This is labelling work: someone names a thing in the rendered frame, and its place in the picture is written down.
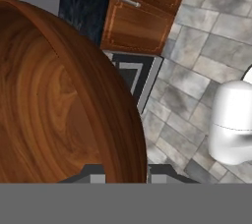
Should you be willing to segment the white round object, black rim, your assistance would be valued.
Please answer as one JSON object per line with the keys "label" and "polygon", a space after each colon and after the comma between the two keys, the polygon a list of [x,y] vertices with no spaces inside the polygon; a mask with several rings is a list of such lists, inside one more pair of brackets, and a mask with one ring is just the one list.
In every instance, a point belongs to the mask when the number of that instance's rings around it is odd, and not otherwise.
{"label": "white round object, black rim", "polygon": [[252,65],[248,67],[241,79],[247,83],[252,84]]}

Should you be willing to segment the brown wooden bowl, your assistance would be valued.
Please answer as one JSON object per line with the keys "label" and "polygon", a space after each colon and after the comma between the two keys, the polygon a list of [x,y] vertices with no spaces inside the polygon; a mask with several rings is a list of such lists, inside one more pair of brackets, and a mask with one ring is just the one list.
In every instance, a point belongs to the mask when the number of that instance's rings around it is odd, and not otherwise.
{"label": "brown wooden bowl", "polygon": [[89,164],[144,183],[134,97],[88,38],[27,2],[0,0],[0,183],[58,183]]}

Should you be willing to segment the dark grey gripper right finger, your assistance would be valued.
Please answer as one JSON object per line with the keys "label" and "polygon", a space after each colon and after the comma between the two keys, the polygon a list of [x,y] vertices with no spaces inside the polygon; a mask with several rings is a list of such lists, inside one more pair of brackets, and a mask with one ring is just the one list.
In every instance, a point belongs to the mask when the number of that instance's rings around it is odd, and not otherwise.
{"label": "dark grey gripper right finger", "polygon": [[147,182],[149,184],[197,184],[197,181],[178,174],[170,164],[150,164]]}

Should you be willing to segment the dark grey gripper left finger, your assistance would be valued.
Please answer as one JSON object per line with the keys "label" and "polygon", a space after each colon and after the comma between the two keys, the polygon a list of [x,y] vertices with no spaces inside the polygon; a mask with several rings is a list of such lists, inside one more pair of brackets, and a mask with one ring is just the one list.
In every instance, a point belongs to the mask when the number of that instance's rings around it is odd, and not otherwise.
{"label": "dark grey gripper left finger", "polygon": [[101,164],[86,164],[78,174],[64,179],[63,183],[104,184],[103,166]]}

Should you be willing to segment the white rounded object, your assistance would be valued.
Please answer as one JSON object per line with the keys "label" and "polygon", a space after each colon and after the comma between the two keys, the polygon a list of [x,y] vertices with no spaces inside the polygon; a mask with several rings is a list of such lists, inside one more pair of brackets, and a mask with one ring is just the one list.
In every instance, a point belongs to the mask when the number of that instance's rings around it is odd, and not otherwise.
{"label": "white rounded object", "polygon": [[252,161],[252,84],[231,81],[217,89],[208,138],[209,154],[226,165]]}

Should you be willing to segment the grey and black floor mat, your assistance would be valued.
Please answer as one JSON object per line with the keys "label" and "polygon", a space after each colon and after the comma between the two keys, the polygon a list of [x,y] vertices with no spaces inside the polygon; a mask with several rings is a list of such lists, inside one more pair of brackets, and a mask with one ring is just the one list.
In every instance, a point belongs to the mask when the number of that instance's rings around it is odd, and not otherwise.
{"label": "grey and black floor mat", "polygon": [[142,114],[163,59],[157,55],[104,50],[135,98]]}

